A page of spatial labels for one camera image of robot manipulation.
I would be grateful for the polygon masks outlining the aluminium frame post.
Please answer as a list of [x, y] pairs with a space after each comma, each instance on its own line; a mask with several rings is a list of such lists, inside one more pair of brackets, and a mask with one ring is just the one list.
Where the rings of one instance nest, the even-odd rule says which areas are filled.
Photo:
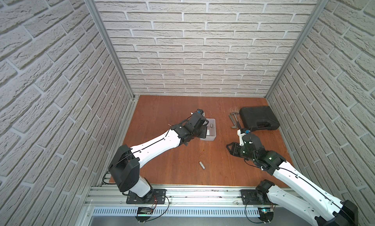
[[94, 23], [96, 24], [97, 26], [97, 29], [99, 31], [99, 34], [101, 35], [102, 39], [103, 39], [103, 42], [108, 50], [108, 53], [109, 53], [109, 56], [111, 57], [114, 65], [115, 65], [115, 68], [116, 70], [118, 71], [119, 75], [120, 75], [120, 78], [125, 86], [125, 89], [128, 93], [128, 95], [130, 96], [130, 99], [131, 100], [134, 100], [135, 99], [135, 95], [131, 89], [131, 86], [128, 82], [128, 79], [124, 73], [124, 70], [122, 68], [122, 65], [120, 63], [120, 60], [118, 58], [118, 55], [115, 51], [115, 48], [114, 48], [114, 45], [110, 39], [110, 36], [107, 32], [107, 29], [105, 28], [105, 25], [104, 25], [104, 22], [102, 20], [102, 17], [100, 15], [100, 12], [96, 6], [96, 3], [94, 0], [84, 0], [86, 5], [87, 5], [87, 8], [93, 18], [93, 21]]
[[274, 81], [272, 82], [268, 92], [266, 93], [265, 99], [268, 99], [272, 92], [274, 91], [275, 87], [277, 86], [278, 82], [284, 75], [285, 71], [287, 70], [289, 64], [294, 59], [295, 55], [299, 51], [300, 47], [303, 45], [304, 41], [308, 37], [309, 33], [311, 32], [313, 26], [315, 25], [316, 21], [320, 17], [320, 14], [323, 12], [324, 8], [326, 7], [329, 0], [318, 0], [315, 8], [313, 9], [312, 13], [309, 15], [307, 22], [305, 23], [304, 27], [302, 28], [296, 42], [294, 43], [292, 49], [290, 50], [287, 58], [285, 59], [284, 63], [282, 64], [278, 74], [276, 75]]

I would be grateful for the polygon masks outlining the aluminium frame post left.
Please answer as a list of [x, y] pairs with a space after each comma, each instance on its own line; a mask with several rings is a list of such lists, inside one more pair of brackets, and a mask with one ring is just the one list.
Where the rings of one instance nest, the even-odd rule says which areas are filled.
[[111, 57], [114, 65], [115, 65], [115, 68], [116, 70], [118, 71], [119, 75], [120, 75], [120, 78], [125, 86], [125, 89], [128, 93], [128, 95], [130, 96], [130, 99], [131, 100], [134, 100], [135, 99], [135, 95], [131, 89], [131, 86], [128, 82], [128, 79], [124, 73], [124, 70], [122, 68], [122, 65], [120, 63], [120, 60], [118, 58], [118, 55], [115, 51], [115, 48], [114, 48], [114, 45], [110, 39], [110, 36], [107, 32], [107, 29], [105, 28], [105, 25], [104, 25], [104, 22], [102, 20], [102, 17], [100, 15], [100, 12], [96, 6], [96, 3], [94, 0], [84, 0], [86, 5], [87, 5], [87, 8], [93, 18], [93, 21], [94, 23], [96, 24], [97, 26], [97, 29], [99, 31], [99, 34], [101, 35], [102, 39], [103, 39], [103, 42], [108, 50], [108, 53], [109, 53], [109, 56]]

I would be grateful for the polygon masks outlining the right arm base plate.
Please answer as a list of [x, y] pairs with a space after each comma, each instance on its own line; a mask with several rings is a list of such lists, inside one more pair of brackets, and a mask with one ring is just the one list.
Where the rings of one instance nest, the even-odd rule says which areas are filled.
[[243, 205], [273, 205], [265, 193], [255, 189], [240, 190]]

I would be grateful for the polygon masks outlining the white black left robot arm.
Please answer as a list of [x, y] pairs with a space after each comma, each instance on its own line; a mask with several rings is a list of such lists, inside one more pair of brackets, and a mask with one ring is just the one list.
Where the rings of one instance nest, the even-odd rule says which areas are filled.
[[120, 146], [108, 167], [121, 193], [135, 194], [145, 203], [154, 199], [154, 189], [150, 183], [140, 176], [140, 169], [160, 154], [187, 145], [194, 138], [206, 138], [207, 125], [202, 109], [197, 109], [187, 119], [171, 125], [162, 135], [140, 145]]

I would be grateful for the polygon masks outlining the controller board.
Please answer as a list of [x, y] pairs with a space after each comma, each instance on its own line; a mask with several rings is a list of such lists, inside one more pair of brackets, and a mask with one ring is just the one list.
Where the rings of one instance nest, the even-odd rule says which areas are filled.
[[258, 208], [258, 212], [259, 212], [259, 217], [258, 219], [262, 222], [262, 223], [271, 223], [271, 221], [273, 220], [273, 217], [274, 217], [274, 212], [273, 212], [273, 209], [272, 208]]
[[144, 223], [151, 218], [153, 211], [151, 207], [138, 207], [135, 217], [139, 223]]

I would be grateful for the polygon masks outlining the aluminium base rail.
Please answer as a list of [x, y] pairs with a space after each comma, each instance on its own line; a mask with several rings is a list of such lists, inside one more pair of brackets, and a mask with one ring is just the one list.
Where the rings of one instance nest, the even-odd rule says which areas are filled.
[[[127, 204], [128, 192], [121, 193], [115, 185], [92, 187], [86, 202], [85, 218], [81, 225], [88, 225], [94, 216], [135, 217], [138, 207], [154, 209], [152, 218], [163, 217], [259, 217], [258, 208], [283, 208], [279, 205], [243, 205], [240, 190], [252, 187], [220, 187], [192, 185], [154, 185], [153, 189], [167, 190], [165, 203]], [[282, 188], [289, 194], [298, 196], [290, 188]]]

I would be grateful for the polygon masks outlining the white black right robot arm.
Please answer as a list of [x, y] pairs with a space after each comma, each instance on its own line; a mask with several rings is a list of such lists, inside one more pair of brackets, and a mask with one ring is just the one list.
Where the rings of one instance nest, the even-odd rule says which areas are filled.
[[252, 167], [282, 181], [298, 196], [287, 193], [269, 180], [255, 189], [254, 199], [262, 204], [279, 205], [312, 226], [357, 226], [358, 207], [350, 200], [342, 201], [297, 171], [290, 162], [273, 150], [266, 150], [260, 139], [248, 130], [239, 130], [239, 142], [226, 146], [230, 155], [252, 161]]

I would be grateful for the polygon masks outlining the left controller board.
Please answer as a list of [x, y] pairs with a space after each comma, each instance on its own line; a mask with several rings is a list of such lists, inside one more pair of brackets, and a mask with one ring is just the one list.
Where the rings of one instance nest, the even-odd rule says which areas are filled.
[[151, 218], [153, 211], [151, 207], [138, 207], [135, 217], [139, 223], [144, 223]]

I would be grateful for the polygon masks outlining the right controller board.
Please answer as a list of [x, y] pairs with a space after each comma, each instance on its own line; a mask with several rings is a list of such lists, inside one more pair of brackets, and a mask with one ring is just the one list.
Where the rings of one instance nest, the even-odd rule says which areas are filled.
[[272, 208], [258, 208], [258, 212], [259, 212], [259, 217], [258, 219], [262, 222], [262, 223], [271, 223], [271, 221], [273, 220], [273, 217], [274, 217], [274, 212], [273, 212], [273, 209]]

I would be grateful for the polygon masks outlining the aluminium frame post right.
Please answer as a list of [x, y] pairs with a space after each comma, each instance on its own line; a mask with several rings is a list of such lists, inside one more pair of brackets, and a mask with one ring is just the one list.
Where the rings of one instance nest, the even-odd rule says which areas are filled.
[[309, 15], [307, 22], [305, 23], [304, 27], [302, 28], [296, 42], [294, 43], [292, 49], [290, 50], [287, 58], [285, 59], [284, 63], [282, 64], [278, 74], [276, 75], [274, 81], [272, 82], [268, 92], [266, 93], [265, 99], [268, 99], [272, 92], [274, 91], [275, 87], [277, 86], [278, 82], [284, 75], [285, 71], [287, 70], [289, 64], [294, 59], [295, 55], [299, 51], [300, 47], [303, 45], [304, 41], [308, 37], [309, 33], [311, 32], [313, 26], [315, 25], [316, 21], [320, 17], [320, 14], [323, 12], [324, 8], [326, 7], [329, 0], [318, 0], [315, 8], [313, 9], [312, 13]]

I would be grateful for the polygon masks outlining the grey pipe wrench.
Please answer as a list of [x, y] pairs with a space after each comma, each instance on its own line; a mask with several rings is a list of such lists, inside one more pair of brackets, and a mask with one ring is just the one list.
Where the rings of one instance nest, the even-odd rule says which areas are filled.
[[233, 126], [231, 127], [232, 129], [237, 129], [238, 127], [237, 127], [237, 120], [236, 120], [236, 115], [235, 115], [235, 113], [230, 113], [229, 114], [229, 118], [230, 118], [230, 120], [232, 121], [232, 123], [233, 123]]

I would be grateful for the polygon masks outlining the translucent plastic storage box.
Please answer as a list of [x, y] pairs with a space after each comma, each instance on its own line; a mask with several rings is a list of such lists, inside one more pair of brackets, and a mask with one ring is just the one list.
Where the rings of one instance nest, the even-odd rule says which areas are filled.
[[207, 125], [207, 134], [206, 138], [201, 138], [201, 141], [214, 141], [216, 138], [216, 120], [215, 119], [208, 119], [209, 123]]

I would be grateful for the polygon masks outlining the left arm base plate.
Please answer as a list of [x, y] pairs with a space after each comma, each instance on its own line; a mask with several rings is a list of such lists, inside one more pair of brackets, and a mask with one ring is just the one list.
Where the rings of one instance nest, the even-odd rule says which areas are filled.
[[165, 203], [165, 195], [167, 190], [164, 188], [157, 188], [152, 189], [149, 193], [147, 193], [144, 197], [139, 197], [136, 193], [129, 191], [127, 194], [127, 204], [134, 205], [143, 205], [143, 204], [164, 204]]

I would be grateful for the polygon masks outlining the aluminium frame rail left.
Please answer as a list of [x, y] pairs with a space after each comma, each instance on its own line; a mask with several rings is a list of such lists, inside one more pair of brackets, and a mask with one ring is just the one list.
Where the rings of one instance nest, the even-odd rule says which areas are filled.
[[131, 123], [132, 117], [134, 115], [137, 103], [139, 100], [139, 96], [135, 96], [133, 100], [130, 100], [127, 103], [126, 110], [124, 112], [123, 118], [120, 120], [119, 128], [117, 129], [115, 135], [113, 135], [113, 142], [109, 144], [109, 150], [105, 151], [104, 160], [100, 162], [100, 165], [98, 167], [98, 171], [94, 173], [94, 178], [92, 181], [89, 181], [89, 185], [84, 188], [83, 194], [80, 197], [78, 206], [73, 214], [74, 218], [71, 218], [72, 221], [68, 223], [63, 223], [62, 226], [79, 226], [83, 219], [85, 218], [85, 202], [87, 199], [87, 196], [91, 190], [92, 187], [97, 187], [102, 185], [102, 177], [107, 171], [107, 168], [117, 150], [118, 147], [120, 147], [124, 141], [124, 138], [126, 136], [127, 130], [129, 128], [129, 125]]

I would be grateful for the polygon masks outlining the black plastic tool case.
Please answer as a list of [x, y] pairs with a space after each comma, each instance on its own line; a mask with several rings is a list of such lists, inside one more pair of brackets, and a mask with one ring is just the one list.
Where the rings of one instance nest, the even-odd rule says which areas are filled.
[[239, 111], [241, 120], [250, 131], [277, 130], [280, 123], [269, 106], [243, 107]]

